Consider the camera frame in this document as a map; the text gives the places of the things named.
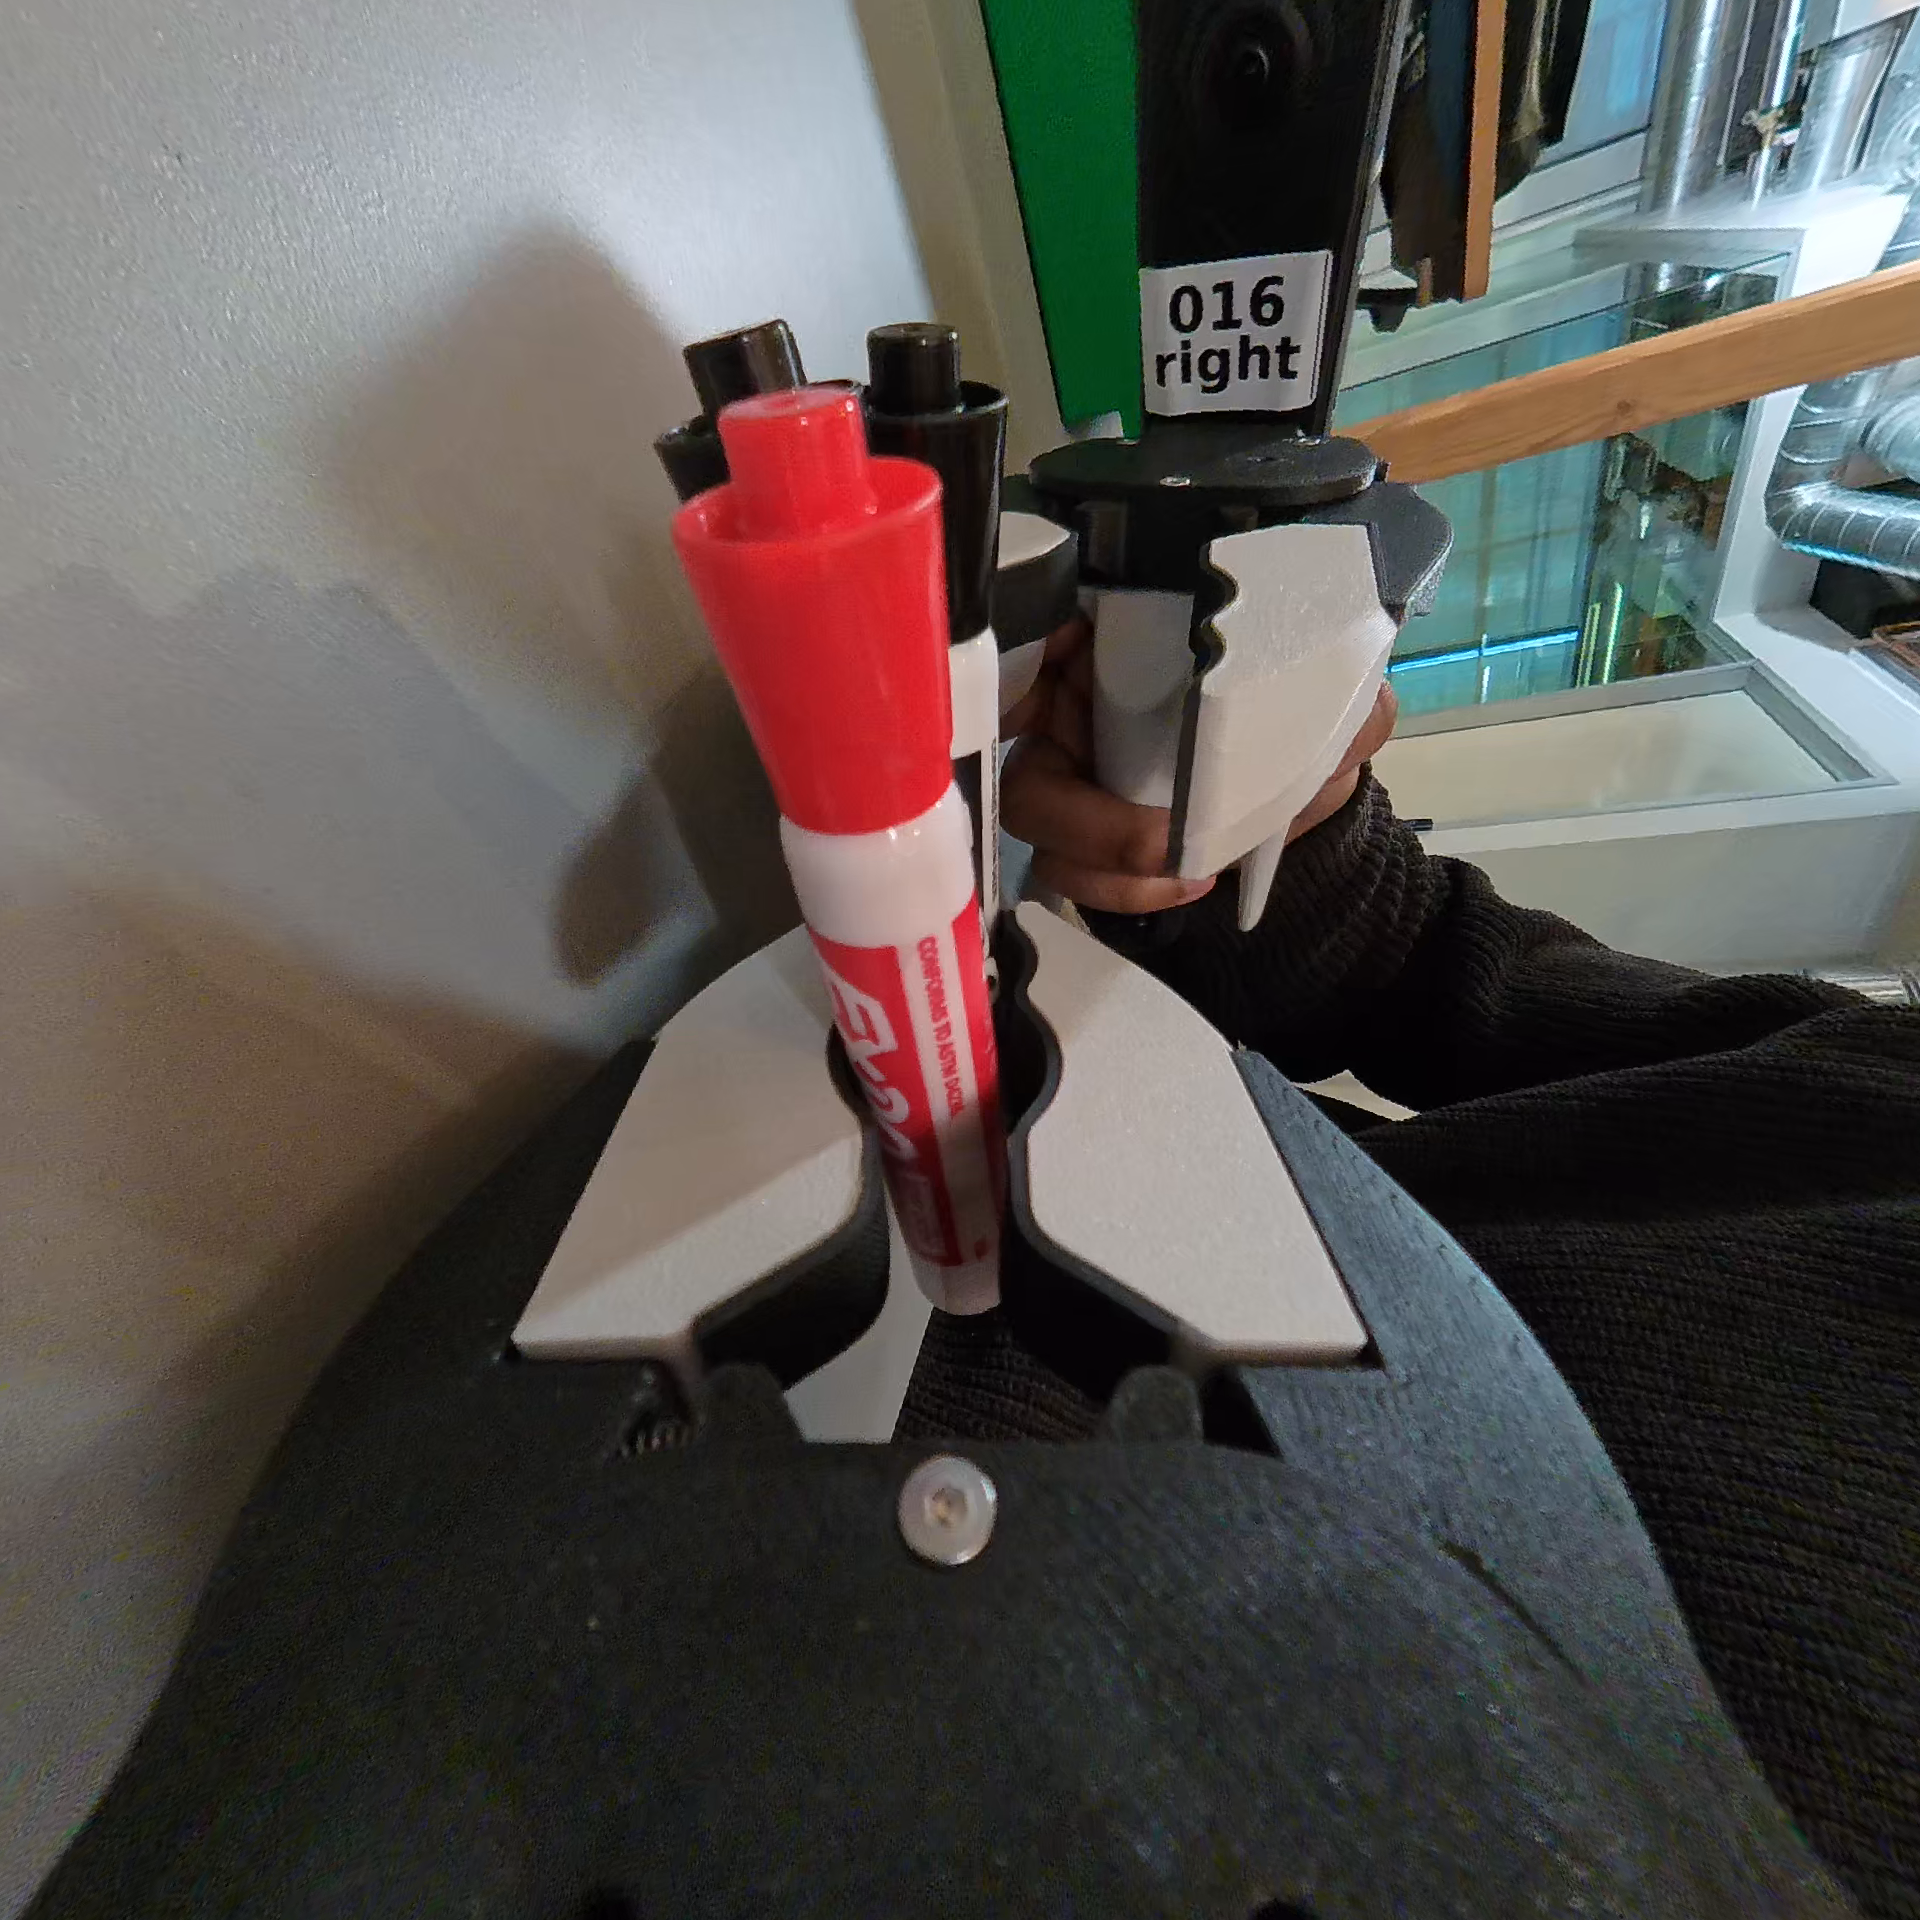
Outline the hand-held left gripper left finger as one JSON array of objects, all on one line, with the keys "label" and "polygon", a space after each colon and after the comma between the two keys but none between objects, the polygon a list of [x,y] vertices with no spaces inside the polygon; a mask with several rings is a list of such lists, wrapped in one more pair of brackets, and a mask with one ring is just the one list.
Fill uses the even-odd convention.
[{"label": "hand-held left gripper left finger", "polygon": [[875,1139],[794,928],[671,1015],[512,1334],[535,1360],[827,1362],[880,1307]]}]

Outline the wooden handrail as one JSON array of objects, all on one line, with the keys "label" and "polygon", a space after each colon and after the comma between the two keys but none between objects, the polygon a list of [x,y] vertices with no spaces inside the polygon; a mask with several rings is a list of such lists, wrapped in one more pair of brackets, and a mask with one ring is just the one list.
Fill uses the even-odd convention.
[{"label": "wooden handrail", "polygon": [[1346,427],[1405,483],[1593,444],[1917,352],[1917,263]]}]

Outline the red dry-erase marker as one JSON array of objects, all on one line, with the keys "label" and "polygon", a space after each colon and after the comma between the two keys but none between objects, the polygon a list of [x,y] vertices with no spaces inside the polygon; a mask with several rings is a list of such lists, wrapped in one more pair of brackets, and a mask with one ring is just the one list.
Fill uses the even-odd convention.
[{"label": "red dry-erase marker", "polygon": [[728,405],[671,541],[780,813],[914,1279],[996,1307],[1006,1197],[988,949],[951,771],[943,486],[847,388]]}]

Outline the black dry-erase marker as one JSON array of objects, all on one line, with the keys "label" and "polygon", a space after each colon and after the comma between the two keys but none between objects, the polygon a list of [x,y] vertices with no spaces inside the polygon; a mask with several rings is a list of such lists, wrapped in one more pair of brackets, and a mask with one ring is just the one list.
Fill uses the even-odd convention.
[{"label": "black dry-erase marker", "polygon": [[725,450],[716,434],[716,421],[728,405],[806,384],[800,343],[785,318],[687,344],[684,370],[698,405],[691,419],[655,439],[655,455],[682,503],[728,480]]},{"label": "black dry-erase marker", "polygon": [[867,333],[862,412],[873,454],[921,462],[940,482],[951,765],[972,815],[982,940],[992,944],[999,911],[993,588],[1009,401],[961,374],[951,327],[906,320]]}]

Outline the vertical silver duct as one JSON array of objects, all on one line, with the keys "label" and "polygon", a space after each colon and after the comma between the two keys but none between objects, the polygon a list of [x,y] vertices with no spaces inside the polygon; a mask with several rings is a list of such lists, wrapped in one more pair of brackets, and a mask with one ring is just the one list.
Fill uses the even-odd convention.
[{"label": "vertical silver duct", "polygon": [[[1726,187],[1730,160],[1763,157],[1748,123],[1776,120],[1793,91],[1799,2],[1669,2],[1660,37],[1637,212],[1666,224]],[[1627,343],[1733,315],[1772,297],[1776,276],[1642,263],[1627,280]]]}]

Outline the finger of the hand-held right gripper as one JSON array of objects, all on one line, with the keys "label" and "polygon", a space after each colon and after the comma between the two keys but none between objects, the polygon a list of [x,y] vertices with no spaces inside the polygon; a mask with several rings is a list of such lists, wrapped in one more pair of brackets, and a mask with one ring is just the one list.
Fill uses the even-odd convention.
[{"label": "finger of the hand-held right gripper", "polygon": [[1215,717],[1189,717],[1192,693],[1218,657],[1218,590],[1103,590],[1094,609],[1094,779],[1110,796],[1215,815]]},{"label": "finger of the hand-held right gripper", "polygon": [[1168,833],[1181,879],[1284,851],[1371,713],[1397,634],[1362,524],[1210,541],[1195,612]]}]

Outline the person's right hand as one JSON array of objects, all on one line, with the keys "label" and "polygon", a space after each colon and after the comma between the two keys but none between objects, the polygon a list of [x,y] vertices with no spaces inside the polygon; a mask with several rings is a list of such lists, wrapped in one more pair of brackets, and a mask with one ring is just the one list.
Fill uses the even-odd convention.
[{"label": "person's right hand", "polygon": [[[1077,615],[1044,643],[1034,682],[1004,717],[1012,740],[1001,768],[999,817],[1030,847],[1030,879],[1081,911],[1121,919],[1159,918],[1195,904],[1210,876],[1173,874],[1168,811],[1133,805],[1091,779],[1091,623]],[[1287,860],[1271,911],[1296,918],[1308,886],[1322,879],[1324,828],[1354,802],[1371,761],[1397,726],[1397,691],[1380,682],[1375,701],[1329,780],[1287,828]]]}]

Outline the silver ducts bundle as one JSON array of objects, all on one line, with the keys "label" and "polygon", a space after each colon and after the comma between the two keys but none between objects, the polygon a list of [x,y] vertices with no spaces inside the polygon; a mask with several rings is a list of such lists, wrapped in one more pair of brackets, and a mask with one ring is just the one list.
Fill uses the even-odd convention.
[{"label": "silver ducts bundle", "polygon": [[1789,551],[1917,577],[1916,493],[1845,482],[1857,455],[1916,486],[1916,392],[1886,398],[1907,365],[1801,388],[1763,494],[1764,524]]}]

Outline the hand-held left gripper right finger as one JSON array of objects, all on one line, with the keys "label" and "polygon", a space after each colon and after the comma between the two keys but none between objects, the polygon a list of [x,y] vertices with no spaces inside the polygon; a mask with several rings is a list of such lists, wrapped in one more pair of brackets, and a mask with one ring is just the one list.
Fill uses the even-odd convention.
[{"label": "hand-held left gripper right finger", "polygon": [[1044,1083],[1012,1216],[1062,1288],[1066,1360],[1346,1365],[1366,1331],[1236,1051],[1173,989],[1040,904],[1023,1005]]}]

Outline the green plastic bin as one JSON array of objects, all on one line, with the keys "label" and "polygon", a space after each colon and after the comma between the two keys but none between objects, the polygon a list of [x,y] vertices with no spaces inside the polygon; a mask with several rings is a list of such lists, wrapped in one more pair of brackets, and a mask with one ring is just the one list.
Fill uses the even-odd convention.
[{"label": "green plastic bin", "polygon": [[1137,31],[1129,2],[984,2],[1056,409],[1141,425]]}]

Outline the person's right forearm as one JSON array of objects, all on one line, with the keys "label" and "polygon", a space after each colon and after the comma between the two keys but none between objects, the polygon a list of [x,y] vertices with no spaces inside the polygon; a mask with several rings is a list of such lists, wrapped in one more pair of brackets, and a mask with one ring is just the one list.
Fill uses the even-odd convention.
[{"label": "person's right forearm", "polygon": [[1736,1056],[1886,1070],[1916,1100],[1912,1007],[1607,949],[1424,853],[1371,768],[1285,853],[1260,927],[1206,930],[1206,967],[1188,955],[1183,969],[1223,1034],[1293,1076],[1348,1070],[1419,1110]]}]

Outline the person's black sweater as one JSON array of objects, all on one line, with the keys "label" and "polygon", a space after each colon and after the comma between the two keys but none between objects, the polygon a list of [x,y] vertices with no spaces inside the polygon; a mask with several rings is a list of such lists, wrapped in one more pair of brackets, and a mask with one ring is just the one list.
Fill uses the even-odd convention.
[{"label": "person's black sweater", "polygon": [[1570,1384],[1766,1782],[1917,1910],[1917,1115],[1712,1057],[1358,1133]]}]

